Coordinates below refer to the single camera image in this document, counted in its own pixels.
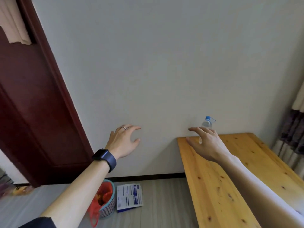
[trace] watch face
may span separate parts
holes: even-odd
[[[102,158],[102,156],[105,152],[108,152],[108,150],[107,149],[99,149],[99,150],[96,151],[96,153],[93,154],[92,158],[95,159],[95,160],[96,159],[99,160],[99,159]]]

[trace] door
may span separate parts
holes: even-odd
[[[72,182],[93,154],[30,0],[17,0],[32,45],[0,27],[0,149],[33,186]]]

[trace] forearm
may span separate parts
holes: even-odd
[[[40,215],[52,218],[57,228],[76,228],[109,172],[106,161],[93,161]]]
[[[304,218],[251,173],[237,157],[229,155],[218,163],[262,227],[304,227]]]

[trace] plastic water bottle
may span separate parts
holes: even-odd
[[[210,116],[206,116],[205,121],[202,123],[202,127],[212,129],[212,123],[213,122],[211,122],[210,119],[212,119],[213,122],[215,122],[215,120],[213,118],[211,118]]]

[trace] red plastic bag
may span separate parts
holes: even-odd
[[[104,206],[112,197],[113,194],[113,186],[110,182],[103,182],[99,187],[96,195],[94,196],[89,208],[88,212],[90,215],[90,222],[92,227],[96,227],[98,223],[98,219],[100,217],[100,209]]]

